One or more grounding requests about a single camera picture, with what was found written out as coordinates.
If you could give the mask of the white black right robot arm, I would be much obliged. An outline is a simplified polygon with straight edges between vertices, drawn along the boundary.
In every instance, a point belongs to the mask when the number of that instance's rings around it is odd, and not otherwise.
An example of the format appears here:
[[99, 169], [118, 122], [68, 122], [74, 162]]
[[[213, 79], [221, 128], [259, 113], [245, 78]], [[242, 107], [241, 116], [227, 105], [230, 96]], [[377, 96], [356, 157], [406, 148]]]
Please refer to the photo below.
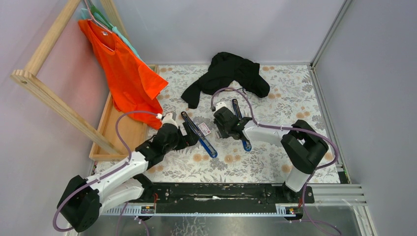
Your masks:
[[238, 118], [229, 108], [215, 109], [214, 123], [223, 139], [232, 137], [246, 142], [265, 142], [282, 146], [293, 168], [284, 182], [282, 196], [293, 203], [301, 197], [301, 189], [314, 173], [328, 144], [304, 120], [297, 120], [290, 127], [278, 128], [273, 125], [256, 124], [253, 118]]

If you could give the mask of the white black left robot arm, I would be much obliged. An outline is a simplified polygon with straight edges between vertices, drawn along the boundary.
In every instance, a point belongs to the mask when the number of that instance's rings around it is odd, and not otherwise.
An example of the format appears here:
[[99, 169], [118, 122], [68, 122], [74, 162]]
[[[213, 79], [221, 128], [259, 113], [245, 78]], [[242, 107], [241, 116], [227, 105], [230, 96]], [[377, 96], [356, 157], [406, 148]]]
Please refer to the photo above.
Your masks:
[[186, 123], [181, 126], [166, 123], [109, 169], [87, 178], [73, 177], [57, 205], [54, 229], [63, 231], [57, 225], [59, 214], [72, 229], [83, 232], [110, 208], [135, 199], [147, 202], [152, 197], [152, 188], [134, 177], [159, 164], [167, 153], [191, 147], [198, 141], [198, 135]]

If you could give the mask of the blue stapler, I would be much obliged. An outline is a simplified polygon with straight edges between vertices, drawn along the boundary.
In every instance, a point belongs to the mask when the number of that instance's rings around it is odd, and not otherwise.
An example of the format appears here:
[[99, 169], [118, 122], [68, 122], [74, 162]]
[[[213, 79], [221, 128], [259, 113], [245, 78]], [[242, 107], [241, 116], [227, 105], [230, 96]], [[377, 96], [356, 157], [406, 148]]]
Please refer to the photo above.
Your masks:
[[250, 152], [252, 150], [252, 146], [251, 146], [250, 141], [243, 135], [243, 129], [244, 129], [243, 121], [244, 121], [244, 118], [241, 114], [241, 111], [240, 111], [240, 108], [239, 108], [239, 105], [238, 105], [238, 101], [236, 99], [232, 99], [232, 106], [233, 106], [235, 115], [239, 119], [238, 124], [239, 124], [239, 129], [241, 131], [241, 140], [242, 140], [243, 148], [246, 152]]
[[211, 143], [208, 141], [208, 139], [205, 137], [205, 135], [202, 133], [202, 131], [199, 129], [199, 127], [191, 120], [191, 118], [188, 116], [187, 112], [185, 112], [185, 111], [181, 112], [181, 116], [184, 119], [184, 121], [189, 125], [191, 130], [198, 136], [200, 144], [206, 150], [208, 155], [211, 158], [216, 158], [217, 155], [218, 155], [217, 151], [211, 145]]

